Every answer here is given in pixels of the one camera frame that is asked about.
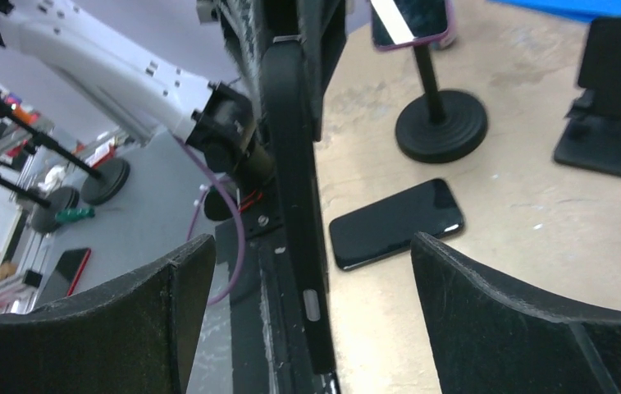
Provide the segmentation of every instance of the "smartphone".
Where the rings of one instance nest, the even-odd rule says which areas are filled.
[[[336,265],[349,271],[406,251],[417,232],[436,238],[464,229],[448,184],[434,179],[330,222]]]
[[[57,267],[47,279],[47,284],[39,293],[35,305],[38,307],[48,302],[59,300],[73,294],[80,274],[90,258],[89,248],[67,250],[57,261]]]
[[[450,0],[371,0],[371,29],[377,50],[415,45],[447,47],[454,40]]]

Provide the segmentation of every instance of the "smartphone screen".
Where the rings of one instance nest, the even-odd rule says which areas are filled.
[[[73,294],[78,278],[90,257],[90,249],[67,250],[62,254],[35,305],[41,306]]]
[[[464,229],[442,179],[434,179],[347,213],[330,223],[336,265],[345,271],[406,251],[417,232],[436,238]]]
[[[373,44],[393,49],[429,44],[448,31],[448,0],[371,0]]]

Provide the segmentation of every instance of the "green object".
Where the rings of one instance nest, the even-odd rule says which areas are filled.
[[[75,223],[87,218],[95,218],[95,208],[69,208],[58,212],[54,218],[59,223]]]

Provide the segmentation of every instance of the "wooden table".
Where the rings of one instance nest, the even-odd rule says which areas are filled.
[[[327,91],[316,147],[325,225],[443,177],[467,221],[449,245],[548,291],[621,309],[621,179],[551,159],[580,92],[587,27],[484,0],[459,0],[456,8],[459,41],[434,53],[436,74],[441,88],[466,89],[484,102],[484,143],[455,163],[407,159],[394,129],[421,94],[412,54],[376,53],[370,28],[356,31]],[[344,392],[439,392],[409,255],[351,273],[330,264]]]

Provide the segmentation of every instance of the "round black base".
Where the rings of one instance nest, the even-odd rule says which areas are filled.
[[[486,136],[486,109],[469,93],[442,90],[447,118],[429,121],[426,97],[409,103],[397,119],[397,145],[411,159],[422,163],[449,163],[467,156]]]
[[[102,205],[114,197],[129,178],[129,163],[123,158],[111,158],[100,164],[100,179],[88,177],[80,190],[80,197],[90,205]]]
[[[35,205],[32,219],[30,220],[32,229],[42,235],[51,234],[62,226],[55,218],[57,213],[64,209],[75,208],[78,205],[79,194],[78,190],[69,186],[63,186],[49,193],[45,199],[49,201],[51,206],[49,208],[42,208],[39,205]]]

